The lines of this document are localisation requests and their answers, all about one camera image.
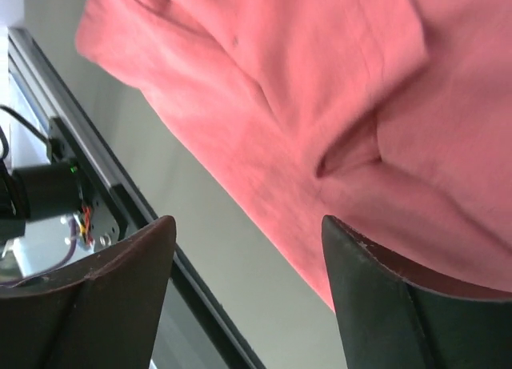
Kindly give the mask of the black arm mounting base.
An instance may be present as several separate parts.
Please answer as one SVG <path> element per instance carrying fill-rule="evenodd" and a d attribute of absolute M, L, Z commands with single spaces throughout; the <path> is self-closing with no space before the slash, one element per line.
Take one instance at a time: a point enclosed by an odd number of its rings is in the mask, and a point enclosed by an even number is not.
<path fill-rule="evenodd" d="M 82 181 L 82 209 L 89 212 L 89 226 L 84 228 L 87 249 L 100 251 L 124 238 L 128 219 L 114 201 L 110 188 L 103 184 L 86 152 L 60 118 L 49 121 L 49 137 L 54 159 L 66 160 L 76 169 Z"/>

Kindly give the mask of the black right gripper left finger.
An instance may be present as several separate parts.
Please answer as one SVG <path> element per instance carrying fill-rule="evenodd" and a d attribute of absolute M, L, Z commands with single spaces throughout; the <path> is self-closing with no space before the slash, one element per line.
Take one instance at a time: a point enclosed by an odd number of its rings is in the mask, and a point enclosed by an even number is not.
<path fill-rule="evenodd" d="M 176 224 L 163 216 L 94 255 L 1 289 L 3 368 L 148 368 Z"/>

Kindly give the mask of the salmon pink t shirt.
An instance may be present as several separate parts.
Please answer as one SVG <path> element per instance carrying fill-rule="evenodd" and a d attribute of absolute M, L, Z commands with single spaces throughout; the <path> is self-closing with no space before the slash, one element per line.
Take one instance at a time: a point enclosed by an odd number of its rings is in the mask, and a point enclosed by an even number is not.
<path fill-rule="evenodd" d="M 325 215 L 510 290 L 511 0 L 86 0 L 76 46 L 325 303 Z"/>

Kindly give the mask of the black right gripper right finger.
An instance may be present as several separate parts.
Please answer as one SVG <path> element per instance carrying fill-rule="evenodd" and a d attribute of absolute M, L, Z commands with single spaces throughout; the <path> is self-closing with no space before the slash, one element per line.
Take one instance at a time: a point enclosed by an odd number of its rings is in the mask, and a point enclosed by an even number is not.
<path fill-rule="evenodd" d="M 511 294 L 463 282 L 334 216 L 322 247 L 349 368 L 509 368 Z"/>

